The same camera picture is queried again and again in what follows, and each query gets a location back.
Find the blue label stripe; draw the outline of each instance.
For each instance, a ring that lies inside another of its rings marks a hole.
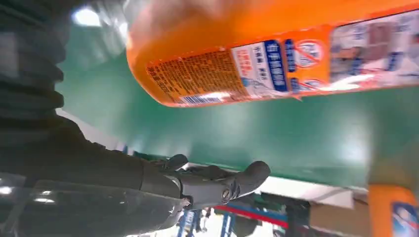
[[[276,91],[288,91],[287,81],[285,80],[284,65],[282,63],[281,47],[276,40],[267,40],[263,42],[268,59],[269,71],[272,76],[272,82]]]
[[[386,71],[395,71],[400,68],[400,62],[403,59],[403,52],[391,52],[388,55],[388,67]]]
[[[288,72],[293,73],[297,71],[294,56],[294,42],[292,39],[285,40],[285,55],[287,56]]]
[[[351,69],[349,70],[349,75],[356,76],[361,74],[361,66],[363,63],[362,58],[355,58],[352,62]]]

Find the orange plastic bottle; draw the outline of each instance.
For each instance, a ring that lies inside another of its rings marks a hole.
[[[130,27],[131,71],[163,105],[206,106],[419,81],[416,0],[194,2],[152,1]]]

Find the robotic hand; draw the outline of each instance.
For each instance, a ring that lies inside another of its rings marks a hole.
[[[188,163],[184,155],[175,155],[161,164],[161,172],[177,181],[181,198],[190,204],[185,209],[223,205],[257,189],[270,175],[269,166],[256,161],[243,172],[233,173],[211,165],[182,170]]]
[[[237,173],[217,166],[185,170],[183,155],[147,162],[118,152],[109,157],[93,146],[108,156],[24,158],[30,169],[16,159],[8,162],[8,172],[0,170],[3,191],[11,187],[0,194],[1,236],[125,237],[166,229],[183,210],[226,204],[253,192],[270,174],[261,161]]]

